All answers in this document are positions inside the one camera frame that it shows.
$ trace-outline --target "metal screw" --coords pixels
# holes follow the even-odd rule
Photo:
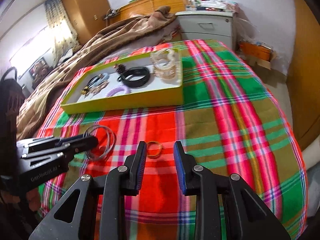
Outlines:
[[[91,176],[89,174],[84,174],[81,176],[82,181],[88,181],[89,179],[91,179]]]
[[[203,167],[201,165],[196,165],[193,167],[195,171],[203,171]]]
[[[240,176],[239,176],[239,174],[233,173],[233,174],[231,174],[231,179],[233,179],[233,180],[239,180],[239,179],[240,179]]]
[[[127,169],[128,169],[127,166],[124,166],[124,165],[118,167],[118,171],[120,172],[125,172]]]

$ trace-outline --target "purple bracelet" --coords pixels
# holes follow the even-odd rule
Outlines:
[[[115,87],[113,89],[111,89],[107,94],[106,94],[106,97],[111,97],[111,96],[114,96],[116,93],[119,93],[123,91],[125,94],[130,94],[131,93],[131,90],[129,87],[125,86],[125,85],[122,85],[122,86],[118,86],[118,87]]]

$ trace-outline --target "white nightstand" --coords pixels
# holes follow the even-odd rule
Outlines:
[[[233,24],[236,13],[214,11],[177,12],[184,40],[215,39],[230,49],[236,49],[236,29]]]

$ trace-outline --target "blue gripper pad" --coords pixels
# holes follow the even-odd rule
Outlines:
[[[185,154],[182,144],[180,141],[176,141],[173,146],[173,157],[174,157],[174,163],[176,165],[176,170],[178,175],[179,188],[182,191],[183,195],[185,195],[187,193],[186,173],[183,168],[181,154]]]
[[[147,159],[147,144],[144,143],[143,149],[142,149],[142,154],[139,160],[139,166],[138,166],[138,172],[137,172],[137,183],[135,186],[135,190],[140,190],[142,186],[142,179],[143,179],[143,173],[144,173],[144,168],[146,166],[146,159]]]

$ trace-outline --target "colorful checkered cloth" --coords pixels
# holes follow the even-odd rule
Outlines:
[[[100,124],[115,132],[116,144],[106,161],[92,162],[77,154],[67,173],[42,185],[42,215],[82,174],[107,174],[135,153],[139,141],[155,140],[163,145],[160,157],[147,158],[140,194],[125,199],[128,238],[193,239],[195,197],[185,197],[179,190],[173,159],[173,144],[180,140],[185,152],[212,172],[240,174],[296,239],[306,219],[306,171],[277,101],[251,68],[220,42],[168,43],[130,56],[163,47],[181,50],[183,106],[67,115],[60,108],[62,97],[93,66],[81,69],[68,85],[38,137],[70,137]]]

